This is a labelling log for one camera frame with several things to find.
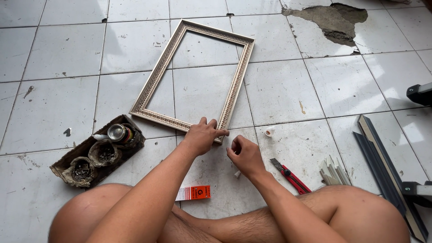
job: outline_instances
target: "picture frame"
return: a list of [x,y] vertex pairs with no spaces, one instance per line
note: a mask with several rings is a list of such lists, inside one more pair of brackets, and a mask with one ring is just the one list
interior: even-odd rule
[[[249,63],[249,58],[252,53],[252,49],[255,44],[255,39],[238,35],[232,32],[216,29],[213,27],[198,24],[192,21],[181,19],[174,33],[172,34],[169,42],[167,43],[162,55],[153,68],[149,78],[147,79],[144,87],[138,95],[135,103],[129,111],[129,114],[138,116],[168,127],[187,132],[191,127],[191,123],[169,117],[167,115],[159,114],[157,112],[146,109],[147,104],[150,101],[159,81],[161,80],[169,62],[171,61],[177,47],[187,31],[198,33],[204,36],[209,36],[218,40],[222,40],[228,43],[234,43],[243,46],[243,52],[239,58],[237,69],[232,79],[231,86],[229,88],[228,95],[223,106],[221,116],[217,123],[217,129],[228,129],[228,124],[231,119],[234,105],[238,97],[238,93],[245,76],[246,68]],[[214,141],[222,144],[224,136],[217,137]]]

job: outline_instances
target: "tin can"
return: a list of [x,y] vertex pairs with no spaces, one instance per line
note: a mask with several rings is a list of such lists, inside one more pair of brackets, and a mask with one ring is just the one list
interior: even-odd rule
[[127,144],[133,139],[133,132],[128,127],[122,124],[112,125],[107,132],[109,140],[119,143]]

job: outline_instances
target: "floor tile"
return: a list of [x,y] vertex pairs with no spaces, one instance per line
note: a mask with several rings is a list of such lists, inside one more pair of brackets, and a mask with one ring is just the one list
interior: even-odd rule
[[224,0],[169,0],[171,19],[226,16]]
[[357,50],[357,47],[340,45],[327,40],[322,30],[312,21],[295,16],[287,18],[303,58],[349,55]]
[[[371,119],[401,180],[424,183],[427,180],[426,174],[392,112],[366,116]],[[353,134],[361,134],[358,119],[359,116],[331,118],[328,123],[353,185],[380,194],[373,173]]]
[[[114,117],[121,114],[130,115],[135,99],[138,97],[150,72],[131,74],[102,75],[99,81],[96,123],[94,131],[105,126]],[[174,94],[172,88],[172,71],[167,70],[159,81],[147,109],[174,117]],[[132,120],[141,129],[145,138],[175,136],[174,129],[143,118],[132,116]]]
[[302,10],[312,6],[330,6],[331,0],[281,0],[282,7],[286,9]]
[[0,29],[0,82],[21,80],[36,29]]
[[341,161],[326,120],[302,121],[275,127],[272,137],[264,134],[266,127],[255,128],[266,169],[295,195],[299,193],[270,162],[271,158],[276,158],[290,169],[312,191],[324,186],[319,173],[321,162],[329,155],[334,160]]
[[362,54],[413,50],[387,10],[368,11],[367,20],[356,24],[354,41]]
[[426,67],[432,73],[432,50],[417,51]]
[[255,38],[250,62],[302,58],[288,21],[281,14],[234,16],[234,33]]
[[177,146],[175,137],[147,139],[144,147],[109,175],[102,184],[136,185]]
[[305,60],[326,117],[389,107],[360,55]]
[[0,157],[1,242],[47,242],[57,211],[84,192],[48,168],[68,150]]
[[101,23],[107,10],[108,0],[47,0],[40,25]]
[[[74,147],[92,133],[98,77],[22,82],[0,154]],[[63,132],[72,128],[70,137]]]
[[[219,120],[236,69],[237,65],[174,69],[175,117],[193,124],[203,116]],[[250,126],[251,112],[242,87],[228,128]]]
[[169,19],[168,0],[110,0],[108,22]]
[[423,7],[425,4],[421,0],[412,0],[410,4],[397,3],[388,0],[382,0],[382,4],[386,9],[395,9],[395,8],[411,8],[411,7]]
[[[430,153],[430,148],[432,146],[432,110],[427,107],[395,111],[394,115],[399,121],[408,141],[410,141],[426,174],[429,178],[432,178],[432,153]],[[415,181],[420,184],[424,183],[422,179],[417,179]]]
[[432,82],[432,75],[415,51],[364,55],[392,110],[419,107],[407,98],[407,89]]
[[38,26],[46,0],[0,2],[0,27]]
[[168,20],[108,23],[101,73],[152,70],[169,38]]
[[234,216],[266,205],[254,185],[244,176],[234,174],[237,167],[226,155],[226,147],[241,134],[256,143],[253,128],[230,130],[222,146],[214,146],[210,152],[198,156],[183,180],[182,186],[210,185],[210,199],[182,201],[181,208],[187,213],[200,218],[217,219]]
[[43,26],[23,80],[99,74],[105,24]]
[[384,9],[383,4],[380,0],[332,0],[333,3],[343,3],[359,9],[374,10],[374,9]]
[[228,12],[235,15],[280,13],[279,0],[226,0]]
[[0,83],[0,144],[9,121],[19,82]]
[[245,84],[255,125],[324,117],[303,60],[251,63]]
[[415,50],[432,48],[432,13],[425,7],[388,10]]
[[[229,17],[188,20],[232,32]],[[179,19],[171,20],[171,33],[174,33],[179,22]],[[173,68],[224,64],[238,64],[236,45],[193,32],[186,32],[172,58]]]

